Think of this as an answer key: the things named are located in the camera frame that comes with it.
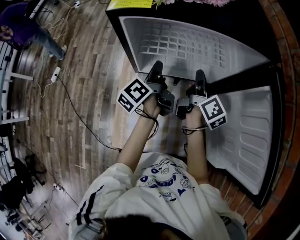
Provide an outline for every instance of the brick wall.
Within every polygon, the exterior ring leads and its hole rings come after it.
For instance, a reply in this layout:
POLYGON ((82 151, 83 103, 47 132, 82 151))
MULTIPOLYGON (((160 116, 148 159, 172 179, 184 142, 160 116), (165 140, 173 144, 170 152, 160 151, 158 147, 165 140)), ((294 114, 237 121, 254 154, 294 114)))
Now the brick wall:
POLYGON ((300 50, 293 29, 277 0, 259 0, 273 28, 281 55, 285 77, 285 139, 272 195, 260 210, 230 182, 221 170, 209 170, 210 182, 220 189, 233 211, 241 214, 246 223, 248 238, 252 239, 268 221, 284 197, 300 158, 300 50))

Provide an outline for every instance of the refrigerator door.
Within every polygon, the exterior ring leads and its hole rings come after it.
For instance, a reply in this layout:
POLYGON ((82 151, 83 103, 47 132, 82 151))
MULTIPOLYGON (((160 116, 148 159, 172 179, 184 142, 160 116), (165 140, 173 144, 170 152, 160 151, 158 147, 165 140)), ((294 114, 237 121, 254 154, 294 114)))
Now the refrigerator door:
POLYGON ((159 60, 163 74, 195 80, 202 69, 212 83, 269 60, 218 32, 160 18, 119 17, 138 71, 148 73, 159 60))
POLYGON ((220 94, 228 122, 206 131, 207 159, 226 169, 252 194, 261 189, 272 140, 270 87, 220 94))

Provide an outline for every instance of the purple shirt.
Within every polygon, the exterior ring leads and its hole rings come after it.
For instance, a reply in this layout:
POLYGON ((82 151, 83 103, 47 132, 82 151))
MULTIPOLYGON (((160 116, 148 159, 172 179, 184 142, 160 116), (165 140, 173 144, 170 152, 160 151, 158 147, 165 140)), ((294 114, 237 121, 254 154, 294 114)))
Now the purple shirt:
POLYGON ((9 42, 17 43, 20 46, 27 43, 39 28, 35 21, 24 16, 27 6, 27 2, 12 4, 0 14, 0 26, 8 26, 14 32, 9 42))

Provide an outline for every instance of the flower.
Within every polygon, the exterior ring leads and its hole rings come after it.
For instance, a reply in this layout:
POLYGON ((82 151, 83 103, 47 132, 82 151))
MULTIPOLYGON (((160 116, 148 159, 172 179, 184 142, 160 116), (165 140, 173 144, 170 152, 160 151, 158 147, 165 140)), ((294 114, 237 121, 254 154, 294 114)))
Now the flower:
MULTIPOLYGON (((223 7, 225 4, 227 4, 230 1, 234 1, 234 0, 184 0, 185 2, 196 2, 196 3, 207 3, 207 4, 212 4, 215 7, 223 7)), ((171 4, 174 3, 175 0, 154 0, 153 4, 156 4, 157 6, 159 6, 160 4, 164 3, 164 4, 171 4)))

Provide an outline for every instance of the jeans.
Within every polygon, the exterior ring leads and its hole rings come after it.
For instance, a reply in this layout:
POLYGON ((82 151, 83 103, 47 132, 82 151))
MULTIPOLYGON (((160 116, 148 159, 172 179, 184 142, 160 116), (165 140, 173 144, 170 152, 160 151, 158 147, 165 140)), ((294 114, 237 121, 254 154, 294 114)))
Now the jeans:
POLYGON ((39 28, 39 31, 30 41, 43 45, 49 54, 53 54, 58 59, 62 59, 65 55, 65 52, 58 46, 47 30, 39 28))

